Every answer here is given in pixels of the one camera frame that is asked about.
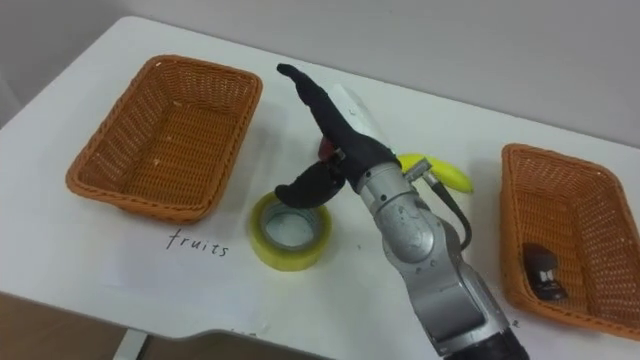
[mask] table leg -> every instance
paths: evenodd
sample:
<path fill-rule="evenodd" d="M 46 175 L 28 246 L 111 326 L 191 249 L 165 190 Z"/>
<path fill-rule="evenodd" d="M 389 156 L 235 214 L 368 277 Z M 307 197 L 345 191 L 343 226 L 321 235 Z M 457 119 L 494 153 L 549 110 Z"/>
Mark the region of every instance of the table leg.
<path fill-rule="evenodd" d="M 147 334 L 128 329 L 122 337 L 120 346 L 116 354 L 113 356 L 113 360 L 136 360 L 141 355 L 140 351 L 147 340 Z"/>

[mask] red object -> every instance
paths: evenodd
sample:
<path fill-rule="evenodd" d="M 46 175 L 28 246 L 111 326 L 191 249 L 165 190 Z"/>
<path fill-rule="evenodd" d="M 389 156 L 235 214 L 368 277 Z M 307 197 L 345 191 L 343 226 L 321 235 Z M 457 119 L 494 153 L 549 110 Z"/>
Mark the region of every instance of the red object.
<path fill-rule="evenodd" d="M 336 149 L 333 147 L 333 144 L 323 137 L 322 141 L 320 141 L 320 147 L 318 148 L 318 158 L 325 161 L 333 155 L 334 151 L 336 151 Z"/>

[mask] floor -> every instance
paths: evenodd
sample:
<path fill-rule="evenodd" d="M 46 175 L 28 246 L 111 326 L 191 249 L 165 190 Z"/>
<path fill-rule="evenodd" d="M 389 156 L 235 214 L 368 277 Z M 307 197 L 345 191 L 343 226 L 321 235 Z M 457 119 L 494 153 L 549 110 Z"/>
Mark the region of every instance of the floor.
<path fill-rule="evenodd" d="M 112 359 L 125 329 L 0 295 L 0 359 Z M 151 338 L 142 360 L 312 360 L 255 341 L 207 335 L 189 341 Z"/>

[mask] rectangular basket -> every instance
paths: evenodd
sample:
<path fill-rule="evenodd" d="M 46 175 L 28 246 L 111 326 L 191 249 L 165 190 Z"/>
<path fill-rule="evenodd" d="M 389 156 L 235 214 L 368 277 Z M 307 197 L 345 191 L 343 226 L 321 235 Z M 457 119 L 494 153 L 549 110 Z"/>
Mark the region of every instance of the rectangular basket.
<path fill-rule="evenodd" d="M 522 244 L 558 259 L 568 298 L 538 300 Z M 640 243 L 622 185 L 606 168 L 526 145 L 502 150 L 501 268 L 514 307 L 640 340 Z"/>
<path fill-rule="evenodd" d="M 255 74 L 156 56 L 76 157 L 67 186 L 133 213 L 195 222 L 222 197 L 261 92 Z"/>

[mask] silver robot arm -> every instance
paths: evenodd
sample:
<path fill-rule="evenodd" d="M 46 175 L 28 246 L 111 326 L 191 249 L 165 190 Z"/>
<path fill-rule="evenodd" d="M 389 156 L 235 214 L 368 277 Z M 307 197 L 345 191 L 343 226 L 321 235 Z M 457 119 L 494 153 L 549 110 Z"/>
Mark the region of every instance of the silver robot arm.
<path fill-rule="evenodd" d="M 321 156 L 293 183 L 277 186 L 278 199 L 290 207 L 313 208 L 349 183 L 382 233 L 387 259 L 402 275 L 418 320 L 440 356 L 448 360 L 529 359 L 480 276 L 463 261 L 454 228 L 434 215 L 411 185 L 423 177 L 438 196 L 453 202 L 428 172 L 427 161 L 403 175 L 391 150 L 355 131 L 328 94 L 306 74 L 287 64 L 277 69 L 293 80 L 298 96 L 334 149 L 330 157 Z M 457 206 L 452 209 L 464 218 Z M 463 224 L 470 231 L 466 221 Z"/>
<path fill-rule="evenodd" d="M 462 259 L 453 226 L 434 215 L 411 185 L 431 176 L 425 163 L 406 175 L 396 163 L 378 165 L 356 188 L 422 328 L 449 359 L 528 359 L 484 281 Z"/>

